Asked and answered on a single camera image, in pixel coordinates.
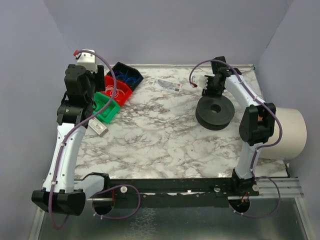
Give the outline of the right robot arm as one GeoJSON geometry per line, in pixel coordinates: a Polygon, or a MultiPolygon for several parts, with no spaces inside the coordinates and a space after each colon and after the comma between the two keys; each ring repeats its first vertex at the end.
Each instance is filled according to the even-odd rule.
{"type": "Polygon", "coordinates": [[[232,172],[231,189],[244,191],[255,183],[254,168],[261,147],[275,130],[276,106],[262,100],[244,81],[237,68],[231,68],[224,56],[210,60],[213,75],[200,76],[194,83],[202,89],[195,116],[204,128],[219,131],[226,128],[235,115],[231,100],[223,96],[228,91],[243,108],[239,124],[242,148],[237,166],[232,172]]]}

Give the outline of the black cable spool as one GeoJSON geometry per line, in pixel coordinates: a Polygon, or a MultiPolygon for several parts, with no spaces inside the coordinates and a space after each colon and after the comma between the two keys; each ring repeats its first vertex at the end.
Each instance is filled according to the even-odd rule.
{"type": "Polygon", "coordinates": [[[205,129],[219,131],[226,128],[235,115],[233,103],[225,96],[203,96],[197,103],[195,117],[205,129]]]}

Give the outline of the red storage bin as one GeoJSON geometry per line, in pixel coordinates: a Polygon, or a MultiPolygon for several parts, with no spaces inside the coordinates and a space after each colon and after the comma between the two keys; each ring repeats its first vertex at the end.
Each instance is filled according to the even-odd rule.
{"type": "MultiPolygon", "coordinates": [[[[112,76],[106,75],[104,77],[104,85],[105,85],[105,90],[101,91],[103,95],[106,95],[108,97],[111,97],[114,89],[114,80],[112,76]]],[[[133,91],[130,89],[130,87],[120,81],[116,80],[116,91],[114,95],[114,100],[116,103],[122,107],[125,102],[128,100],[128,98],[132,95],[133,91]]]]}

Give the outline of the white cylindrical container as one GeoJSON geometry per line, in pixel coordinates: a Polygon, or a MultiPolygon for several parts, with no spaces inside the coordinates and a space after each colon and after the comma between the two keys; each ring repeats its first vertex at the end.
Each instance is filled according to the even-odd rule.
{"type": "Polygon", "coordinates": [[[292,108],[276,108],[276,117],[282,126],[282,138],[272,147],[264,147],[260,158],[271,160],[292,160],[304,149],[307,141],[307,128],[303,115],[292,108]]]}

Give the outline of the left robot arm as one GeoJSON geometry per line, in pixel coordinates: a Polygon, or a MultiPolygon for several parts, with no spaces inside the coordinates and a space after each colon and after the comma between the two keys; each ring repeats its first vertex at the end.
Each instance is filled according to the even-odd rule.
{"type": "Polygon", "coordinates": [[[86,200],[108,186],[106,173],[91,172],[75,182],[75,168],[82,139],[88,128],[85,119],[94,111],[94,94],[105,88],[104,67],[89,70],[84,65],[68,65],[66,92],[57,110],[57,139],[48,175],[31,200],[46,212],[79,216],[86,200]]]}

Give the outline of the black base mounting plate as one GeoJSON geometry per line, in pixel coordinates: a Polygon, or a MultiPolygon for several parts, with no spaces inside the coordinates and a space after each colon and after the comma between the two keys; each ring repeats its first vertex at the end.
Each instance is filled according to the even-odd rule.
{"type": "Polygon", "coordinates": [[[254,178],[240,179],[235,174],[220,178],[108,179],[114,190],[96,193],[90,200],[96,207],[115,208],[227,208],[229,199],[256,197],[254,178]]]}

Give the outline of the flat printed packet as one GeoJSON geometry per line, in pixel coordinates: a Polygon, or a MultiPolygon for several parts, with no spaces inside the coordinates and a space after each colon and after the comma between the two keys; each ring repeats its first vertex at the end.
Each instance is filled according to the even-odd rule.
{"type": "Polygon", "coordinates": [[[181,83],[175,83],[175,82],[171,82],[171,81],[159,79],[159,78],[156,78],[155,80],[153,80],[151,86],[155,89],[169,92],[169,93],[174,93],[174,94],[179,94],[180,91],[182,90],[181,83]]]}

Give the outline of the black storage bin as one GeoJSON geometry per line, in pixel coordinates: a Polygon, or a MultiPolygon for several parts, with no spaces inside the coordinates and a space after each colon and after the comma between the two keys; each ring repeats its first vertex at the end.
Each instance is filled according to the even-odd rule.
{"type": "Polygon", "coordinates": [[[126,83],[132,91],[134,91],[144,79],[137,69],[122,62],[117,62],[112,67],[112,70],[116,79],[126,83]]]}

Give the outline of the aluminium table edge rail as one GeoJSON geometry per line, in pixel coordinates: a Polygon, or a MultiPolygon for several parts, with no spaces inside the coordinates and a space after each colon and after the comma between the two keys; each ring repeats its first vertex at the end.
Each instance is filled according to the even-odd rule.
{"type": "MultiPolygon", "coordinates": [[[[192,64],[127,64],[129,67],[139,69],[185,69],[194,68],[195,65],[192,64]]],[[[235,64],[233,67],[236,68],[254,68],[253,64],[235,64]]]]}

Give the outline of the green storage bin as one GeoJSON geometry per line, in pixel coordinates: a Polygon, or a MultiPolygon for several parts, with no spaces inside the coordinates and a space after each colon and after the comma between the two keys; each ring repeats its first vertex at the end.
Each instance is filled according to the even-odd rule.
{"type": "MultiPolygon", "coordinates": [[[[96,92],[94,94],[94,103],[96,105],[96,108],[93,111],[93,114],[95,114],[102,107],[104,107],[109,100],[109,96],[106,96],[101,92],[96,92]]],[[[114,116],[118,113],[120,108],[121,107],[117,104],[117,102],[115,100],[112,100],[111,103],[107,106],[107,108],[105,108],[100,114],[98,114],[96,118],[101,122],[109,124],[111,120],[114,118],[114,116]]]]}

